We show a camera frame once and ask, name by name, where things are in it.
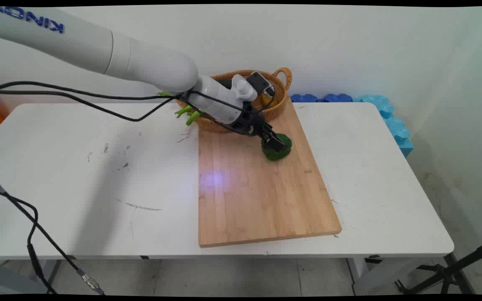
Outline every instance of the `black tripod stand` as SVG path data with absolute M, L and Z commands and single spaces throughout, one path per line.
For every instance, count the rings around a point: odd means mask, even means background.
M 448 267 L 443 267 L 442 265 L 421 265 L 417 269 L 430 270 L 436 274 L 427 280 L 421 282 L 420 284 L 414 286 L 411 289 L 404 287 L 400 280 L 394 282 L 397 289 L 404 295 L 411 295 L 415 293 L 421 293 L 423 290 L 430 288 L 431 286 L 438 284 L 443 281 L 442 291 L 440 293 L 447 293 L 450 284 L 457 285 L 453 276 L 458 273 L 463 268 L 471 265 L 472 263 L 482 259 L 482 246 L 478 247 L 476 251 L 471 252 L 466 257 L 460 259 L 459 261 L 449 265 Z M 367 263 L 380 263 L 382 260 L 366 258 Z

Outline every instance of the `blue foam block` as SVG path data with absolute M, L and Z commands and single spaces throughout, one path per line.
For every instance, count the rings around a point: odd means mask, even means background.
M 405 158 L 412 152 L 414 149 L 414 145 L 412 145 L 412 142 L 410 139 L 406 139 L 403 143 L 399 145 L 399 148 L 401 149 L 401 152 L 405 156 Z
M 348 96 L 347 94 L 327 94 L 322 102 L 352 102 L 352 97 Z
M 356 102 L 373 103 L 379 110 L 382 118 L 390 118 L 393 116 L 394 106 L 390 105 L 390 101 L 382 95 L 362 95 L 354 99 Z
M 293 94 L 291 96 L 291 102 L 317 102 L 317 97 L 312 94 Z
M 403 120 L 392 116 L 384 119 L 384 122 L 386 122 L 386 125 L 390 129 L 390 133 L 392 133 L 392 136 L 394 136 L 395 142 L 397 142 L 398 145 L 404 143 L 404 141 L 409 138 L 410 131 L 405 128 L 405 122 L 403 122 Z

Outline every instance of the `cable connector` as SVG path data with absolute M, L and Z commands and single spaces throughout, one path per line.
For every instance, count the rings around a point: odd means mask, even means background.
M 77 269 L 76 272 L 79 274 L 79 276 L 81 276 L 83 281 L 88 285 L 88 287 L 90 287 L 90 289 L 92 289 L 99 295 L 105 295 L 103 290 L 100 288 L 100 285 L 98 284 L 98 282 L 96 282 L 96 280 L 94 280 L 94 278 L 83 272 L 82 269 Z

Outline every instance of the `green vegetable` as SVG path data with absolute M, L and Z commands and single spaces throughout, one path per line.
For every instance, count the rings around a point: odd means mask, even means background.
M 277 161 L 285 156 L 289 155 L 291 153 L 291 146 L 293 145 L 293 142 L 291 142 L 291 139 L 289 139 L 288 136 L 284 134 L 279 134 L 277 133 L 276 136 L 287 146 L 283 151 L 281 152 L 276 152 L 272 148 L 268 148 L 264 146 L 264 141 L 262 140 L 262 151 L 264 152 L 265 157 L 268 160 L 271 161 Z

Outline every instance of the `white wall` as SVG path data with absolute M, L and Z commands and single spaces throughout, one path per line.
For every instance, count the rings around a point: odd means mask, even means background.
M 433 87 L 408 162 L 462 258 L 482 245 L 482 8 Z M 482 261 L 465 269 L 482 293 Z
M 155 5 L 63 10 L 180 49 L 195 60 L 201 74 L 273 72 L 285 66 L 293 72 L 290 95 L 386 95 L 411 130 L 415 150 L 409 162 L 432 202 L 442 202 L 455 253 L 465 255 L 482 242 L 482 7 Z M 147 84 L 80 70 L 0 40 L 0 84 L 13 80 L 103 94 L 157 92 Z M 67 100 L 0 96 L 0 108 L 45 101 Z M 482 270 L 467 270 L 467 275 L 482 292 Z

